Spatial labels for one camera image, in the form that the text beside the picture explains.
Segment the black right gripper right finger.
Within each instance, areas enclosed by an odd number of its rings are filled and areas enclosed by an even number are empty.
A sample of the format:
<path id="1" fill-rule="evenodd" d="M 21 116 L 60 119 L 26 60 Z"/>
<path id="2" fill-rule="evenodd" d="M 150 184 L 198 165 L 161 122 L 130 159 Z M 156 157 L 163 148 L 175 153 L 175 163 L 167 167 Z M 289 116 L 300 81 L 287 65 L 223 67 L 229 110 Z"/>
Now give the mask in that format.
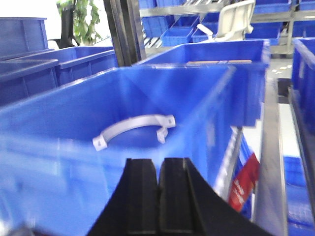
<path id="1" fill-rule="evenodd" d="M 162 236 L 268 236 L 223 200 L 188 158 L 166 158 L 160 177 Z"/>

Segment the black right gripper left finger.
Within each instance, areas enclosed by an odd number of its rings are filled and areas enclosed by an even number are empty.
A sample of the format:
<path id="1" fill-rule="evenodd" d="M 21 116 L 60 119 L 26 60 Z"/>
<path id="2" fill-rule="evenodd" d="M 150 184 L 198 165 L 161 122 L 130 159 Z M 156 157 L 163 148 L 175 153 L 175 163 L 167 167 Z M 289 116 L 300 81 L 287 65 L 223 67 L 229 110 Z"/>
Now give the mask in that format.
<path id="1" fill-rule="evenodd" d="M 89 236 L 157 236 L 158 184 L 151 159 L 127 159 L 120 181 Z"/>

